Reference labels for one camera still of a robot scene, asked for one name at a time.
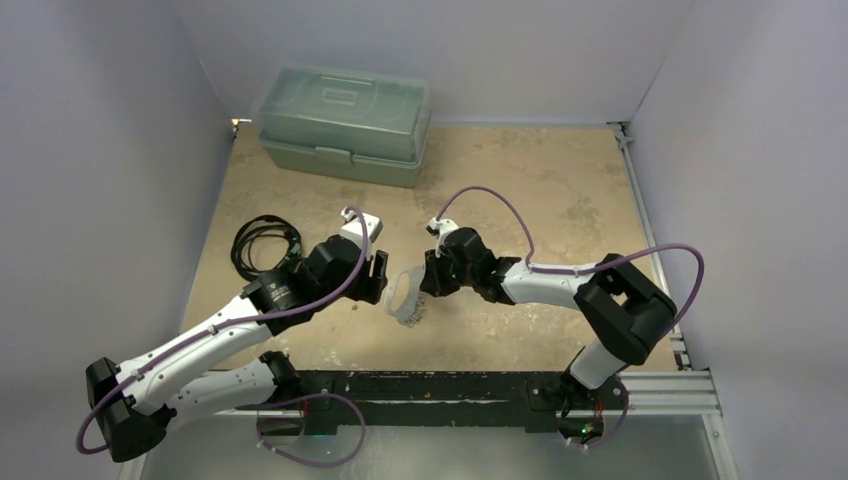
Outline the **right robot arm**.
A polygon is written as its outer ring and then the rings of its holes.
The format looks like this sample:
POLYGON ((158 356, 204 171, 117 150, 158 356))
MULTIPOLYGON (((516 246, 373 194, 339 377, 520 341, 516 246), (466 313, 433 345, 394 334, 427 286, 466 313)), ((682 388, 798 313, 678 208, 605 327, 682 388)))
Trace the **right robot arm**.
POLYGON ((495 304, 544 304, 582 313, 596 338, 561 377, 564 399, 584 407, 601 386, 631 365, 643 364, 671 329, 678 310, 652 280, 618 254, 583 267, 531 266, 498 257, 470 227, 434 221, 427 231, 438 244, 425 254, 420 290, 445 297, 470 288, 495 304))

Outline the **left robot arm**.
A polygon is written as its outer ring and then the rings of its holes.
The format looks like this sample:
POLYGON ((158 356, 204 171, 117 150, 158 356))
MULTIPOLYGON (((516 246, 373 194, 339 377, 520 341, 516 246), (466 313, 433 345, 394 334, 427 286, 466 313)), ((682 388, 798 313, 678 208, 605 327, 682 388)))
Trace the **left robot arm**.
POLYGON ((222 410, 284 409, 338 400, 328 381, 304 383, 289 357, 268 351, 244 367, 216 365, 248 347, 306 323, 339 298, 376 304, 387 285, 389 255, 362 250, 333 235, 305 258, 269 270, 211 318, 153 351, 116 363, 101 358, 86 369, 91 411, 116 463, 149 452, 165 436, 222 410))

